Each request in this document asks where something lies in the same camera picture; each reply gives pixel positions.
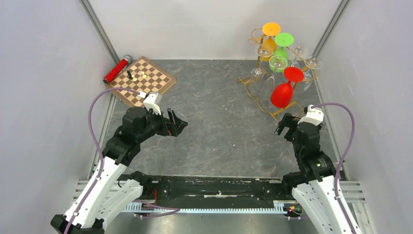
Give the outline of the clear green-rimmed wine glass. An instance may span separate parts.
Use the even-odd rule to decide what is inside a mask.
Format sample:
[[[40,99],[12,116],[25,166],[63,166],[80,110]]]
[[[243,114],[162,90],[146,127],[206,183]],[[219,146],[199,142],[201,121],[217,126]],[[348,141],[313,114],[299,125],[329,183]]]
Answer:
[[[287,60],[282,56],[272,56],[269,59],[269,65],[273,69],[267,78],[259,82],[258,98],[260,102],[270,101],[270,96],[276,88],[277,73],[287,67]]]

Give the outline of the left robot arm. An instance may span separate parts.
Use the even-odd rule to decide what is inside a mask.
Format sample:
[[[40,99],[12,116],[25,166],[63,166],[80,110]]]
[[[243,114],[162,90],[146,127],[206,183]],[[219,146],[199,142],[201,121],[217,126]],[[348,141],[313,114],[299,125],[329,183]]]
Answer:
[[[168,117],[143,107],[129,108],[103,150],[103,157],[81,195],[65,214],[57,214],[51,226],[59,234],[102,234],[113,219],[136,198],[152,195],[151,178],[139,171],[106,199],[112,185],[141,151],[141,143],[154,135],[176,137],[188,123],[168,108]]]

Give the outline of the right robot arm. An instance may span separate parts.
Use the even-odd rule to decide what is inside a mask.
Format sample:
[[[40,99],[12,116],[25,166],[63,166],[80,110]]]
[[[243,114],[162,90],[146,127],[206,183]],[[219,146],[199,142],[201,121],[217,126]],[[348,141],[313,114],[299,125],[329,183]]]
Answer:
[[[291,142],[299,171],[282,178],[281,192],[295,199],[320,234],[360,234],[339,184],[344,159],[335,166],[321,150],[320,130],[324,120],[322,105],[309,105],[303,117],[286,113],[275,133],[288,128],[284,138]]]

